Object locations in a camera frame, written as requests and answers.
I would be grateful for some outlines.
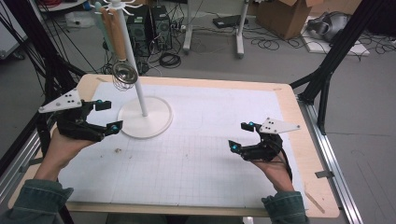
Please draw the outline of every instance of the gray floor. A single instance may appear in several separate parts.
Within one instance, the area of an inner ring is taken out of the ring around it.
[[[212,17],[194,22],[210,25]],[[249,27],[255,27],[254,20]],[[71,30],[71,39],[95,68],[103,65],[102,35],[95,27]],[[291,83],[313,72],[325,55],[294,49],[284,42],[272,51],[260,49],[245,39],[245,57],[235,56],[233,35],[199,32],[193,34],[189,55],[180,52],[182,64],[176,69],[159,67],[148,71],[151,77],[185,77],[254,82]],[[83,70],[91,68],[71,45],[71,62]],[[326,131],[346,182],[364,223],[395,223],[396,193],[396,109],[394,70],[396,53],[370,51],[361,62],[346,57],[336,70],[330,88]],[[1,116],[0,156],[9,148],[24,125],[43,102],[35,72],[28,60],[0,61]],[[73,214],[76,223],[105,223],[106,214]],[[256,223],[267,223],[265,218]],[[337,219],[316,219],[313,223],[346,223]]]

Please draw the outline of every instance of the stand base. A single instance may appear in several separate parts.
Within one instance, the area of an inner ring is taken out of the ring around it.
[[[171,106],[161,98],[145,97],[148,115],[142,116],[138,99],[125,104],[119,113],[123,120],[122,131],[134,138],[146,139],[163,133],[172,123]]]

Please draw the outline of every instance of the black cable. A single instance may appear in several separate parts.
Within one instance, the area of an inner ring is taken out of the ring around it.
[[[169,52],[163,53],[159,59],[159,62],[160,66],[164,68],[177,68],[181,65],[180,56]]]

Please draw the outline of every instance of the white pole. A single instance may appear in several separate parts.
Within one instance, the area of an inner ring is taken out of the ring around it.
[[[131,66],[133,66],[134,69],[137,71],[136,61],[134,60],[134,52],[132,50],[132,45],[131,45],[131,41],[129,39],[128,30],[126,28],[126,22],[125,22],[125,17],[124,17],[122,8],[117,9],[117,12],[118,12],[117,14],[119,15],[120,27],[122,30],[123,40],[125,43],[126,58],[128,59]],[[137,97],[139,98],[140,107],[142,108],[142,115],[143,115],[143,117],[146,117],[149,115],[149,113],[146,108],[146,102],[145,102],[145,98],[143,96],[142,86],[140,84],[140,80],[139,80],[138,76],[137,76],[137,81],[134,84],[134,86],[136,87]]]

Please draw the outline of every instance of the denim sleeve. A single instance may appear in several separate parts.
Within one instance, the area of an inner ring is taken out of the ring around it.
[[[275,196],[263,198],[262,202],[274,224],[309,223],[299,191],[280,191]]]
[[[0,216],[0,223],[53,223],[72,192],[73,189],[62,189],[58,182],[26,180],[14,207]]]

